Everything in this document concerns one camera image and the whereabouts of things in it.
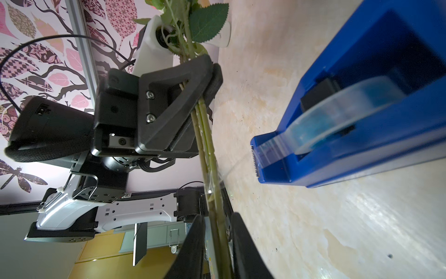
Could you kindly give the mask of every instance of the pink leaf pattern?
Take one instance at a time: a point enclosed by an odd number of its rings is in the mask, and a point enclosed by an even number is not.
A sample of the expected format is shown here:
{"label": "pink leaf pattern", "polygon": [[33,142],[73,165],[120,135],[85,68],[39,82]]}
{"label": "pink leaf pattern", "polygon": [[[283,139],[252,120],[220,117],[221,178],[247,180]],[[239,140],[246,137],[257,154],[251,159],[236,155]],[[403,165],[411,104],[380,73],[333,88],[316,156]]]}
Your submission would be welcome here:
{"label": "pink leaf pattern", "polygon": [[60,15],[60,13],[59,13],[60,1],[61,0],[51,0],[51,2],[53,2],[54,9],[56,10],[56,13],[58,15]]}
{"label": "pink leaf pattern", "polygon": [[[22,91],[21,89],[15,87],[12,84],[6,83],[6,82],[2,82],[1,85],[3,85],[3,87],[5,88],[6,92],[11,96],[12,99],[15,99],[17,97],[19,97],[20,95],[22,95],[23,93],[26,94],[26,92]],[[8,99],[6,98],[6,96],[4,96],[3,94],[1,94],[1,98],[0,100],[3,101],[8,101]]]}
{"label": "pink leaf pattern", "polygon": [[59,57],[48,47],[34,43],[32,45],[26,46],[22,49],[28,56],[39,59],[43,63],[48,64],[61,64]]}
{"label": "pink leaf pattern", "polygon": [[14,36],[6,26],[6,11],[1,2],[0,2],[0,33],[16,38],[16,36]]}
{"label": "pink leaf pattern", "polygon": [[88,99],[84,95],[76,95],[71,101],[71,106],[75,108],[86,108],[88,107]]}
{"label": "pink leaf pattern", "polygon": [[31,0],[11,0],[11,2],[21,7],[29,7],[33,5]]}
{"label": "pink leaf pattern", "polygon": [[106,0],[108,20],[113,28],[124,39],[136,31],[136,6],[133,0]]}
{"label": "pink leaf pattern", "polygon": [[82,0],[82,3],[88,10],[105,19],[104,9],[98,0]]}
{"label": "pink leaf pattern", "polygon": [[90,13],[84,9],[84,17],[86,22],[94,22],[93,18],[91,17]]}
{"label": "pink leaf pattern", "polygon": [[48,80],[54,84],[66,87],[70,84],[70,81],[68,80],[68,77],[64,75],[63,73],[56,73],[50,75]]}
{"label": "pink leaf pattern", "polygon": [[73,69],[75,69],[76,71],[83,71],[79,52],[72,49],[66,49],[66,57]]}
{"label": "pink leaf pattern", "polygon": [[9,141],[12,129],[18,119],[16,109],[10,106],[11,104],[0,105],[0,115],[3,115],[0,121],[0,134],[2,134],[7,141]]}
{"label": "pink leaf pattern", "polygon": [[21,11],[17,10],[8,5],[9,17],[12,23],[17,27],[17,29],[24,35],[35,38],[36,37],[36,27],[34,27],[31,20]]}
{"label": "pink leaf pattern", "polygon": [[18,81],[38,91],[53,92],[53,88],[48,82],[35,75],[29,76],[24,79],[18,79]]}
{"label": "pink leaf pattern", "polygon": [[105,37],[94,27],[88,26],[88,31],[90,32],[90,36],[92,36],[95,39],[100,40],[101,42],[107,43],[107,40]]}
{"label": "pink leaf pattern", "polygon": [[[0,48],[0,58],[5,57],[5,56],[8,55],[10,52],[11,52],[11,50],[9,50],[9,49],[5,49],[5,48],[3,48],[3,47]],[[21,53],[16,53],[16,54],[14,54],[14,55],[12,56],[12,58],[13,58],[13,59],[11,59],[11,61],[17,59],[17,60],[21,60],[21,61],[24,61],[25,63],[29,64],[29,65],[28,65],[28,69],[29,69],[30,71],[36,71],[36,70],[39,69],[39,68],[36,66],[36,64],[34,64],[34,62],[33,62],[31,59],[29,59],[28,57],[24,56],[24,55],[21,54]]]}
{"label": "pink leaf pattern", "polygon": [[136,33],[135,38],[133,39],[133,46],[138,46],[139,33]]}
{"label": "pink leaf pattern", "polygon": [[133,65],[127,67],[126,71],[131,74],[133,72]]}
{"label": "pink leaf pattern", "polygon": [[26,62],[17,59],[10,59],[3,66],[1,78],[15,78],[18,75],[29,71],[35,71],[36,68]]}
{"label": "pink leaf pattern", "polygon": [[31,193],[31,185],[25,180],[22,173],[19,173],[17,179],[19,181],[20,188],[22,188],[22,190],[25,192]]}
{"label": "pink leaf pattern", "polygon": [[[54,28],[44,22],[41,19],[38,19],[36,17],[34,17],[34,22],[36,23],[37,26],[37,30],[39,30],[39,32],[43,35],[43,36],[52,36],[52,35],[58,35],[58,33],[56,32],[56,30],[54,30]],[[63,40],[61,38],[57,38],[57,39],[51,39],[51,40],[47,40],[47,42],[55,49],[57,49],[58,51],[63,53]]]}

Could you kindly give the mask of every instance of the marble table surface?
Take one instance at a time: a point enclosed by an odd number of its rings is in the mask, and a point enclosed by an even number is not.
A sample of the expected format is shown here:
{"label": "marble table surface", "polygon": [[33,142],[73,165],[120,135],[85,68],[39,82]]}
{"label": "marble table surface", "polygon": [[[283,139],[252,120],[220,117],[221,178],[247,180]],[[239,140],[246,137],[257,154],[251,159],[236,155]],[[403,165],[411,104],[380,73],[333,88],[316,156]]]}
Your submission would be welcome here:
{"label": "marble table surface", "polygon": [[213,139],[234,211],[275,278],[445,278],[446,159],[315,189],[260,184],[249,142],[359,0],[232,0]]}

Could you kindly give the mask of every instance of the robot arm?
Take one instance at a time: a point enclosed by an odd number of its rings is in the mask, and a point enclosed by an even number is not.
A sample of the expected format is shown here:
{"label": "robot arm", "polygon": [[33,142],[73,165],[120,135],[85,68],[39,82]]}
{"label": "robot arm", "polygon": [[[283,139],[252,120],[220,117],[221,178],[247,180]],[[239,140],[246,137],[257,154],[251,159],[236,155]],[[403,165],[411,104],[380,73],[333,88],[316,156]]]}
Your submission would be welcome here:
{"label": "robot arm", "polygon": [[[43,202],[26,240],[85,241],[119,226],[182,216],[176,216],[173,193],[121,198],[131,170],[160,171],[175,158],[198,155],[190,113],[202,96],[209,105],[223,82],[207,55],[171,67],[172,54],[157,40],[158,25],[159,18],[152,19],[140,35],[136,75],[111,69],[101,82],[94,116],[40,97],[22,111],[5,153],[18,162],[72,162],[73,176]],[[158,157],[169,160],[151,168]],[[197,205],[192,215],[201,212],[200,199],[194,194],[187,201]]]}

